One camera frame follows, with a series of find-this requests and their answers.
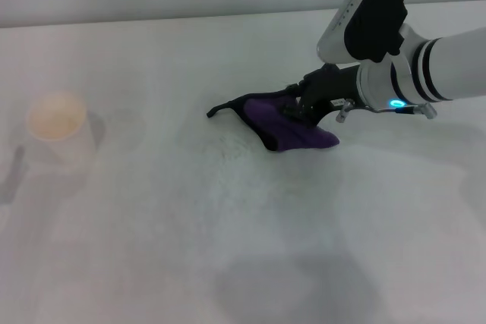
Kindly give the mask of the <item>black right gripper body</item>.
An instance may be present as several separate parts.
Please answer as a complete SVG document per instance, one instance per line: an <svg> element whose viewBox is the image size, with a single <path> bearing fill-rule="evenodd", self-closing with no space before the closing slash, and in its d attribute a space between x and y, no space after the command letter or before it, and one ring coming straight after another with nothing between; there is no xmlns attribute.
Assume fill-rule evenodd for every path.
<svg viewBox="0 0 486 324"><path fill-rule="evenodd" d="M329 113L340 111L346 102L360 106L357 76L358 66L340 69L334 64L305 75L299 83L298 118L316 126Z"/></svg>

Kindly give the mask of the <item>purple rag with black trim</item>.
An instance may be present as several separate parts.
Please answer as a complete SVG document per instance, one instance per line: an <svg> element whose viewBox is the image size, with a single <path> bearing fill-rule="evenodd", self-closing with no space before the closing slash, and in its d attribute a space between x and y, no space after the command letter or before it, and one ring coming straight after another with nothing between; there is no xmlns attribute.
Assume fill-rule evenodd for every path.
<svg viewBox="0 0 486 324"><path fill-rule="evenodd" d="M271 152L328 149L339 144L334 134L317 126L307 127L282 113L285 107L297 105L296 97L289 91L250 93L214 106L207 117L212 118L223 109L231 109Z"/></svg>

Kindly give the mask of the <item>white paper cup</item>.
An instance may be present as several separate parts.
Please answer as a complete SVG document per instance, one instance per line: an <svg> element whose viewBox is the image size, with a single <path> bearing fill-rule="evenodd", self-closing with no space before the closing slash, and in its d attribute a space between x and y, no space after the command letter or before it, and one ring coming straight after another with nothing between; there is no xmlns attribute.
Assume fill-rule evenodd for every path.
<svg viewBox="0 0 486 324"><path fill-rule="evenodd" d="M34 99L26 113L27 155L69 172L90 169L96 142L85 102L77 94L57 91Z"/></svg>

